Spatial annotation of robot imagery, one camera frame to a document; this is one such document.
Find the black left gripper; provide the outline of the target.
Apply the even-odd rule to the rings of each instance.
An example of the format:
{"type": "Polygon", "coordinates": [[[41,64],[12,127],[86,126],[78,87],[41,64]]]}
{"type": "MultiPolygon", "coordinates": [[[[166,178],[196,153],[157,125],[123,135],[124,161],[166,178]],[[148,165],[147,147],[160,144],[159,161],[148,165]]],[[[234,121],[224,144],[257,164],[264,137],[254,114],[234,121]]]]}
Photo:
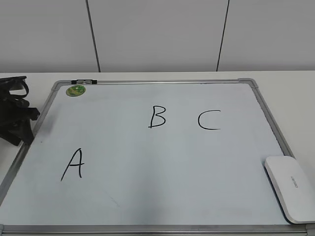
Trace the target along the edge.
{"type": "Polygon", "coordinates": [[[20,142],[30,145],[34,140],[31,121],[39,118],[37,108],[31,108],[25,98],[29,87],[26,76],[1,78],[0,80],[0,137],[12,145],[20,142]]]}

